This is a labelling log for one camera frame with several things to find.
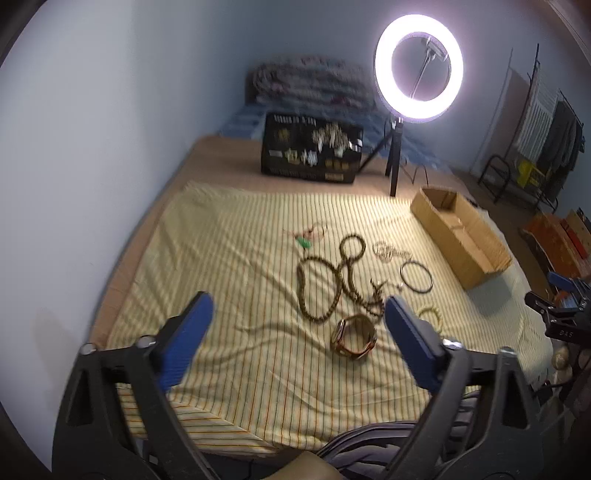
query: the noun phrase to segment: light stand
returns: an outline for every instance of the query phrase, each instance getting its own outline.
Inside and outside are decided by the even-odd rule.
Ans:
[[[414,99],[415,94],[417,93],[418,85],[421,83],[421,79],[425,74],[425,70],[427,69],[427,65],[431,63],[435,58],[439,58],[441,61],[447,60],[447,53],[444,52],[436,43],[431,40],[431,37],[426,38],[426,50],[425,50],[425,60],[423,61],[423,66],[421,68],[421,72],[418,75],[417,81],[414,84],[414,87],[409,95],[411,99]],[[380,143],[374,148],[374,150],[368,155],[365,162],[359,167],[359,173],[363,172],[365,167],[377,156],[377,154],[382,150],[388,143],[390,142],[390,150],[388,153],[388,163],[386,164],[386,172],[385,175],[390,177],[390,196],[396,196],[396,190],[398,188],[398,169],[400,168],[400,150],[402,147],[402,130],[404,127],[403,119],[401,116],[396,117],[395,119],[390,119],[390,132],[388,132]],[[414,178],[417,175],[417,171],[415,170],[414,176],[411,178],[412,182],[414,183]]]

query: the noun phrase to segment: ring light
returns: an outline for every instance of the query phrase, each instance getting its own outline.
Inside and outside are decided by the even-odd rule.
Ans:
[[[450,77],[445,90],[432,100],[416,100],[400,91],[394,80],[394,50],[408,36],[436,38],[447,51]],[[394,20],[384,30],[375,52],[375,77],[386,103],[410,122],[427,122],[440,116],[455,100],[462,85],[464,62],[460,46],[452,33],[437,20],[425,15],[406,15]]]

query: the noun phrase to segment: leg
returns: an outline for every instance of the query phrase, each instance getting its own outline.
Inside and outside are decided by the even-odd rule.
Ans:
[[[387,173],[390,173],[390,196],[396,196],[398,187],[398,169],[400,167],[400,147],[402,146],[402,123],[396,124],[392,143],[390,144],[390,153],[388,155]]]
[[[378,144],[378,146],[373,149],[373,151],[365,159],[365,161],[363,162],[363,164],[359,167],[359,173],[361,173],[363,171],[363,169],[365,167],[367,167],[368,163],[371,162],[374,159],[374,157],[379,153],[379,151],[384,148],[384,146],[386,145],[386,143],[388,143],[388,140],[390,140],[390,138],[392,138],[393,134],[394,134],[394,129],[390,130],[390,132],[388,132],[386,134],[386,136],[380,141],[380,143]]]

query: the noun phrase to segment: bracelet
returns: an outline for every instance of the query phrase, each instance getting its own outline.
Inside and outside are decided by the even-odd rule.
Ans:
[[[416,265],[422,268],[425,272],[427,272],[427,275],[429,275],[429,280],[431,282],[427,288],[420,289],[408,283],[408,280],[404,278],[404,268],[406,268],[408,265]],[[400,267],[400,277],[402,278],[404,284],[415,293],[429,293],[433,289],[433,275],[431,275],[431,272],[429,272],[429,269],[425,267],[425,265],[423,265],[421,262],[417,262],[416,260],[406,260],[406,262],[402,264],[402,266]]]
[[[423,307],[422,309],[420,309],[417,312],[417,318],[421,319],[421,316],[424,315],[425,313],[431,312],[432,314],[435,315],[435,318],[437,319],[435,325],[433,325],[433,329],[439,334],[441,335],[441,332],[443,331],[443,316],[441,315],[441,310],[439,310],[437,307],[433,307],[433,306],[428,306],[428,307]]]
[[[348,323],[350,322],[361,322],[364,327],[368,328],[368,336],[367,336],[367,343],[365,347],[360,352],[354,352],[353,350],[348,349],[343,345],[343,338],[345,337],[345,330],[347,328]],[[347,317],[342,319],[337,324],[336,328],[334,329],[332,335],[330,336],[330,346],[332,349],[337,352],[339,355],[347,356],[353,360],[359,360],[367,355],[374,347],[378,341],[378,334],[375,330],[374,324],[369,320],[369,318],[363,314],[353,315],[351,317]]]

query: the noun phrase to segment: blue bedding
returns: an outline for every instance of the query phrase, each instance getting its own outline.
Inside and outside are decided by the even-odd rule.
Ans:
[[[250,103],[238,111],[230,121],[222,127],[218,134],[222,137],[248,138],[262,140],[267,112],[295,113],[316,118],[331,119],[363,127],[364,153],[370,153],[384,136],[384,122],[388,115],[377,111],[357,111],[352,109],[335,109],[322,106],[294,106],[281,103]],[[380,153],[388,155],[388,145]],[[425,166],[434,170],[450,173],[449,166],[437,158],[420,140],[404,132],[402,136],[401,160],[417,166]]]

